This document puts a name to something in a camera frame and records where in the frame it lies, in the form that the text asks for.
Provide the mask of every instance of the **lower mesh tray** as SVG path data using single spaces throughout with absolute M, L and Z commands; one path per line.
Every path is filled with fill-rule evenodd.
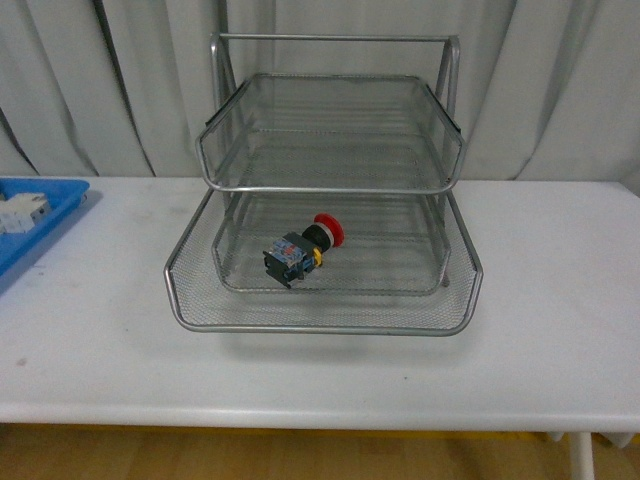
M 240 212 L 236 209 L 244 207 L 242 200 L 242 197 L 234 198 L 228 211 L 233 214 Z M 300 295 L 295 294 L 293 289 L 282 295 L 274 295 L 270 291 L 248 294 L 225 287 L 216 272 L 212 245 L 216 241 L 219 244 L 223 241 L 218 234 L 223 232 L 222 235 L 225 235 L 221 225 L 223 221 L 229 221 L 230 213 L 225 217 L 222 194 L 210 190 L 165 267 L 165 281 L 174 314 L 182 326 L 201 332 L 456 334 L 471 319 L 482 280 L 482 269 L 453 195 L 447 193 L 438 197 L 436 203 L 441 214 L 441 228 L 448 239 L 450 256 L 446 262 L 444 280 L 438 281 L 434 289 L 422 295 L 416 295 L 415 291 L 395 295 L 319 295 L 311 292 Z M 246 204 L 245 215 L 259 215 L 261 204 L 259 201 Z M 422 211 L 421 202 L 417 202 L 417 205 L 416 211 Z M 301 227 L 304 227 L 305 220 L 301 222 Z M 424 216 L 422 223 L 427 228 Z M 283 234 L 282 227 L 274 225 L 276 238 Z M 266 239 L 267 234 L 260 232 L 262 236 Z M 269 241 L 273 241 L 273 236 L 269 236 Z M 237 245 L 228 250 L 233 251 L 233 248 L 238 252 L 240 250 L 237 249 L 243 247 Z M 327 252 L 327 264 L 322 269 L 329 271 L 330 254 L 338 250 Z M 224 257 L 219 259 L 221 265 L 224 261 Z M 311 282 L 312 276 L 319 273 L 312 272 L 304 282 Z
M 221 282 L 243 292 L 429 295 L 443 280 L 450 246 L 435 197 L 236 194 L 213 242 Z M 342 246 L 289 291 L 265 273 L 274 240 L 302 233 L 317 213 L 337 218 Z

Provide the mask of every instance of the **wire mesh desk organizer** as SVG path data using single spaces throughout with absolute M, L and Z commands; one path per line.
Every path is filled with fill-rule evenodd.
M 435 92 L 405 75 L 258 73 L 236 88 L 230 40 L 444 48 Z M 222 107 L 196 145 L 210 190 L 165 268 L 178 321 L 212 332 L 460 332 L 482 268 L 451 192 L 465 153 L 451 118 L 457 37 L 218 34 L 211 50 Z M 344 243 L 284 288 L 265 272 L 265 248 L 318 212 L 339 220 Z

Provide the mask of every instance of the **white table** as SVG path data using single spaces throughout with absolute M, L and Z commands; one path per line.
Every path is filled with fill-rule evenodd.
M 2 422 L 640 431 L 640 199 L 618 184 L 460 182 L 476 313 L 411 338 L 189 332 L 162 269 L 204 182 L 89 181 L 0 282 Z

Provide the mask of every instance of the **wooden floor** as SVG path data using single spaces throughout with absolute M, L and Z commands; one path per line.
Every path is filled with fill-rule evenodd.
M 594 436 L 596 479 L 640 479 L 640 443 Z M 0 425 L 0 479 L 568 479 L 565 440 L 526 433 Z

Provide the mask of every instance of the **curtain fold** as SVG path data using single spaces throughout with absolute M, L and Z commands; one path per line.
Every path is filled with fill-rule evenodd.
M 240 32 L 456 33 L 464 178 L 622 180 L 640 193 L 637 0 L 3 0 L 0 174 L 200 175 L 194 139 L 215 109 L 209 36 L 226 11 Z M 433 83 L 440 55 L 408 44 L 230 50 L 238 81 L 275 69 Z

